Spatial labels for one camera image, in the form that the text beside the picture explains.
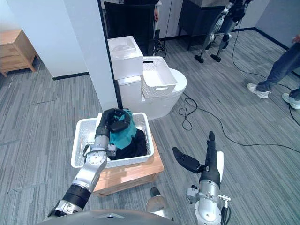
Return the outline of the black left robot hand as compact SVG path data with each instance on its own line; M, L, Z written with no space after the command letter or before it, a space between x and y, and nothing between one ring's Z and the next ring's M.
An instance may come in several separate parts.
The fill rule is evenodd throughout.
M104 135L109 137L110 132L118 133L129 127L131 118L124 109L111 108L102 113L100 123L95 132L95 138Z

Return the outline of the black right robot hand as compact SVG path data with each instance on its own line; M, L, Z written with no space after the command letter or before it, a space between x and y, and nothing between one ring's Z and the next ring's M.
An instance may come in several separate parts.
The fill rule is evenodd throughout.
M220 188L220 173L218 171L217 165L218 153L216 150L215 134L213 133L213 131L209 132L209 139L207 140L207 153L204 164L200 164L197 159L182 153L177 147L173 147L172 151L176 161L183 168L196 174L201 173L199 182L202 180L210 180L216 183L218 188Z

